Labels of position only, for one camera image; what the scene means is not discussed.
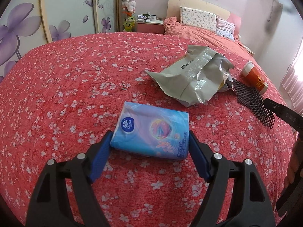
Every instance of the blue tissue package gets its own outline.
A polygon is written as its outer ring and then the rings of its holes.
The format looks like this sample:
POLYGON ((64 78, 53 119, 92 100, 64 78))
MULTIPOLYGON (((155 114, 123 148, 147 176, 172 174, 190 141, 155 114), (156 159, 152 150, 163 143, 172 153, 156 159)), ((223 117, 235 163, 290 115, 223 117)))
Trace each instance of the blue tissue package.
POLYGON ((146 156, 182 160, 187 157, 187 112, 124 102, 111 146, 146 156))

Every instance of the pink curtain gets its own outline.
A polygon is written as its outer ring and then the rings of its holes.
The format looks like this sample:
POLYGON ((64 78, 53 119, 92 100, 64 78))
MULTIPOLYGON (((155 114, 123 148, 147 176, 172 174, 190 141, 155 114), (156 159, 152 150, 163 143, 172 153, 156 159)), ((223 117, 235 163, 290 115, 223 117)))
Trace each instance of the pink curtain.
POLYGON ((281 85, 292 100, 295 111, 298 114, 303 114, 303 40, 293 63, 281 81, 281 85))

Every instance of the white mug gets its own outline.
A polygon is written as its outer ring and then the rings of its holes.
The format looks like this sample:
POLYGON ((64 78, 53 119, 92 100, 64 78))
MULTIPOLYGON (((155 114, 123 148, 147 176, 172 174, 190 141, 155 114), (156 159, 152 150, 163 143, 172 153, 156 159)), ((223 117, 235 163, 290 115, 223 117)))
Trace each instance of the white mug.
POLYGON ((149 16, 149 20, 150 21, 156 21, 157 20, 157 16, 156 15, 150 15, 149 16))

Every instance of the silver screw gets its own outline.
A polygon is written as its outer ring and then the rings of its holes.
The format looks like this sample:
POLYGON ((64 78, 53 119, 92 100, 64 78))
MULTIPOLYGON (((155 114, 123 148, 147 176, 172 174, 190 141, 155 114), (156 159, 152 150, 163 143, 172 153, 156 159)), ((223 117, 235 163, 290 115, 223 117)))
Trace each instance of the silver screw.
POLYGON ((84 153, 80 153, 77 155, 78 159, 84 159, 85 158, 85 154, 84 153))
POLYGON ((222 154, 215 153, 215 154, 214 154, 214 157, 215 157, 216 159, 222 159, 222 154))
POLYGON ((47 164, 48 164, 49 166, 51 166, 51 165, 55 164, 55 160, 49 159, 49 160, 47 161, 47 164))
POLYGON ((251 161, 251 159, 246 159, 245 163, 250 166, 252 164, 252 161, 251 161))

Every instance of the transparent plush toy container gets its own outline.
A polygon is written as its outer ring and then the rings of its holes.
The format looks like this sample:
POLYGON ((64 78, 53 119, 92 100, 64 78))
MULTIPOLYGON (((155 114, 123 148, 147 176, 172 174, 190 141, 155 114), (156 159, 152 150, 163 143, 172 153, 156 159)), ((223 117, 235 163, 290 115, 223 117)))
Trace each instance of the transparent plush toy container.
POLYGON ((133 32, 135 27, 136 0, 121 0, 122 28, 124 32, 133 32))

